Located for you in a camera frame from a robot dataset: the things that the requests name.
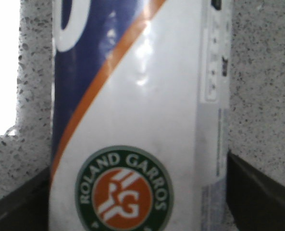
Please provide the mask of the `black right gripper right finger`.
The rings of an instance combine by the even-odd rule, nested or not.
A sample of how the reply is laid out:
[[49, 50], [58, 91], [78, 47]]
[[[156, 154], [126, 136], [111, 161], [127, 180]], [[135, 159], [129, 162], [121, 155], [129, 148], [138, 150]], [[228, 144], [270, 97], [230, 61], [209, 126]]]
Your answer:
[[228, 207], [241, 231], [285, 231], [285, 186], [244, 161], [227, 156]]

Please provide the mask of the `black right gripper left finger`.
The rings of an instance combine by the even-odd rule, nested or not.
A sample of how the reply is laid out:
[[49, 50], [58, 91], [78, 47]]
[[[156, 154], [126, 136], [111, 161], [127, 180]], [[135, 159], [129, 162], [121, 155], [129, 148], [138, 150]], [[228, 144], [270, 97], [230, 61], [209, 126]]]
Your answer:
[[47, 231], [50, 169], [0, 199], [0, 231]]

